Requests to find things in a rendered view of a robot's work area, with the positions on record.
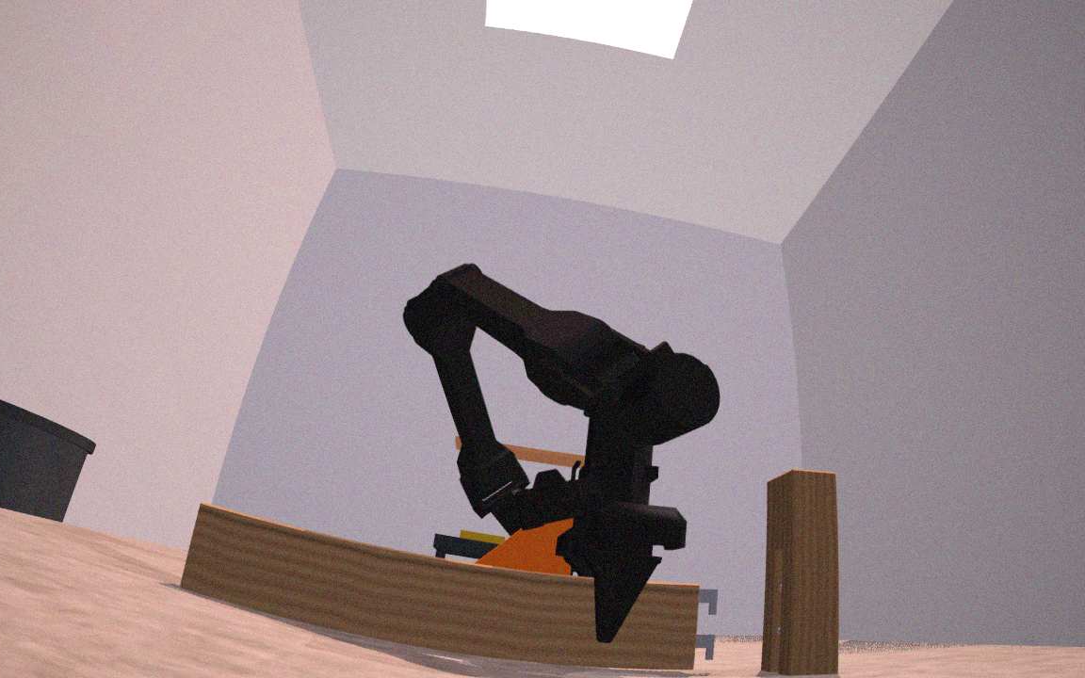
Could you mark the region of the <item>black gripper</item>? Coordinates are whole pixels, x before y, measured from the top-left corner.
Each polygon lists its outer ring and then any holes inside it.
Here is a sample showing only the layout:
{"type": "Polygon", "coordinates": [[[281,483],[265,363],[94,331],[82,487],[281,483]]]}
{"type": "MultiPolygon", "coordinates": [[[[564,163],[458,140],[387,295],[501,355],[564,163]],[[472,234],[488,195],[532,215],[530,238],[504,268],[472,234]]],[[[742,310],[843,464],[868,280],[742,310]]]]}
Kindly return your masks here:
{"type": "Polygon", "coordinates": [[[652,458],[633,449],[592,449],[578,469],[584,479],[591,469],[600,473],[602,509],[573,526],[557,540],[556,557],[563,557],[578,576],[593,576],[595,622],[598,642],[610,643],[622,622],[649,583],[662,557],[652,557],[652,545],[664,550],[686,546],[688,520],[679,509],[649,506],[650,482],[658,479],[652,458]]]}

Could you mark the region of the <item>brown wooden post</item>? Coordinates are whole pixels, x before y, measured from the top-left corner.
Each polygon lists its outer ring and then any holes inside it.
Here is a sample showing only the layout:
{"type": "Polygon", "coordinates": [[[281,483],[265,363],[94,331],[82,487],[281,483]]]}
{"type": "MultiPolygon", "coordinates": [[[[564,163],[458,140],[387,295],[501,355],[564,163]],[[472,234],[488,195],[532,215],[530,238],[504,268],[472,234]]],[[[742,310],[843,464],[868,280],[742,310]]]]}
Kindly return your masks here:
{"type": "Polygon", "coordinates": [[[761,670],[838,673],[838,492],[833,472],[789,469],[767,482],[761,670]]]}

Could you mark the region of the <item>brown wooden rail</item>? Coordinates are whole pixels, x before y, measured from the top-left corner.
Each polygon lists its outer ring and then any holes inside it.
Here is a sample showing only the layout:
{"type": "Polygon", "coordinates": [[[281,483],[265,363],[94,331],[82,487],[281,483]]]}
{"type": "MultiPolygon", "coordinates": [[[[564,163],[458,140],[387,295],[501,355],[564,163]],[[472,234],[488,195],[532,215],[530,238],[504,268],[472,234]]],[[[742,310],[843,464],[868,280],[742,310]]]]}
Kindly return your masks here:
{"type": "Polygon", "coordinates": [[[531,664],[693,670],[699,604],[718,590],[646,583],[598,642],[593,576],[537,573],[358,543],[200,502],[180,588],[387,642],[531,664]]]}

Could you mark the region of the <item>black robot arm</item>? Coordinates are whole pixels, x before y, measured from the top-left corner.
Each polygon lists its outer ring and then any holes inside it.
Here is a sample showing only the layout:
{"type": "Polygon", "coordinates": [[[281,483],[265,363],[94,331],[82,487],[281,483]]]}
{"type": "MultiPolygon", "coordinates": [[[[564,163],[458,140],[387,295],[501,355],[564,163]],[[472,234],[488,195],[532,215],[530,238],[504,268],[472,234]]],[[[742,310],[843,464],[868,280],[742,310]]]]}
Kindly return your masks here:
{"type": "Polygon", "coordinates": [[[477,327],[524,360],[542,395],[589,417],[586,452],[633,449],[652,457],[654,445],[702,428],[719,410],[718,381],[690,353],[674,353],[668,342],[647,350],[591,315],[551,312],[473,263],[436,276],[404,306],[403,322],[438,369],[462,443],[458,473],[471,508],[478,519],[493,512],[510,536],[554,521],[584,516],[588,523],[602,509],[600,473],[593,462],[584,479],[546,469],[526,489],[525,469],[496,440],[478,389],[470,351],[477,327]]]}

